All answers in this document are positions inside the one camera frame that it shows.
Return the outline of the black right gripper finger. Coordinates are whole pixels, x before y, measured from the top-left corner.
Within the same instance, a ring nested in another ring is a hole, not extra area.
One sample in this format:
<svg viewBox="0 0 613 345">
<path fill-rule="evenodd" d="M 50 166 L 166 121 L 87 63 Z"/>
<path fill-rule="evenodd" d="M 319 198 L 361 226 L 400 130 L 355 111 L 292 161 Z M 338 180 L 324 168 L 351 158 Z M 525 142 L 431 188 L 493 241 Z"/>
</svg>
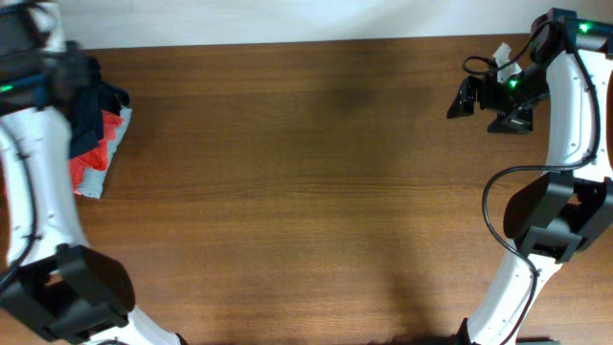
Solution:
<svg viewBox="0 0 613 345">
<path fill-rule="evenodd" d="M 488 125 L 488 133 L 529 134 L 532 131 L 532 112 L 519 112 L 513 116 L 498 114 Z"/>
<path fill-rule="evenodd" d="M 452 105 L 446 113 L 447 119 L 457 119 L 471 116 L 474 113 L 474 105 L 477 102 L 478 79 L 473 76 L 465 78 Z"/>
</svg>

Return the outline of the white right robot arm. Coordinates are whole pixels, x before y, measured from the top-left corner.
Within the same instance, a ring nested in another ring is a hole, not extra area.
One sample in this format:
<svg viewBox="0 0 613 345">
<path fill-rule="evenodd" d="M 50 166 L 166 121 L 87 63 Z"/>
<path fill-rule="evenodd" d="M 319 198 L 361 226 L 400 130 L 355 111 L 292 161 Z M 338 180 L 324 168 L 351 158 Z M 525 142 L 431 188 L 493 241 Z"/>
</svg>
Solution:
<svg viewBox="0 0 613 345">
<path fill-rule="evenodd" d="M 534 107 L 551 105 L 546 161 L 493 232 L 503 262 L 484 302 L 462 322 L 458 344 L 516 343 L 546 283 L 612 223 L 611 26 L 554 8 L 534 21 L 523 53 L 527 68 L 502 45 L 485 70 L 468 70 L 447 112 L 456 119 L 489 110 L 489 132 L 527 134 Z"/>
</svg>

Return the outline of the dark navy blue shorts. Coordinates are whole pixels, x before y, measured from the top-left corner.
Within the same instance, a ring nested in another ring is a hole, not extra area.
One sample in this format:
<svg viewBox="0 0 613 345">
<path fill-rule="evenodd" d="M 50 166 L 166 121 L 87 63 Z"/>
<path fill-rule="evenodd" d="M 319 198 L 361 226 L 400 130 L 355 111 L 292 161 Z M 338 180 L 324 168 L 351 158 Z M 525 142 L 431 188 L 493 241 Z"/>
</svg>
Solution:
<svg viewBox="0 0 613 345">
<path fill-rule="evenodd" d="M 69 158 L 75 158 L 99 146 L 103 138 L 102 112 L 119 115 L 123 106 L 130 105 L 129 94 L 102 79 L 98 60 L 87 60 L 90 83 L 79 88 L 69 106 L 72 130 Z"/>
</svg>

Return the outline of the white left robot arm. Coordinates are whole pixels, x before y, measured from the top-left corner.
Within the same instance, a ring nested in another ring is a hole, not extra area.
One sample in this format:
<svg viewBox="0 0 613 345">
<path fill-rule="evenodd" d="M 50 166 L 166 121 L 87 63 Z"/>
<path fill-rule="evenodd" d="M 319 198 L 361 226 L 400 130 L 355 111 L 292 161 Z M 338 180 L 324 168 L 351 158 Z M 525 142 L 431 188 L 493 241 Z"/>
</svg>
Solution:
<svg viewBox="0 0 613 345">
<path fill-rule="evenodd" d="M 64 108 L 91 85 L 87 58 L 65 39 L 52 1 L 1 5 L 1 164 L 8 266 L 1 306 L 38 337 L 71 344 L 173 344 L 136 304 L 123 265 L 85 237 L 69 174 Z"/>
</svg>

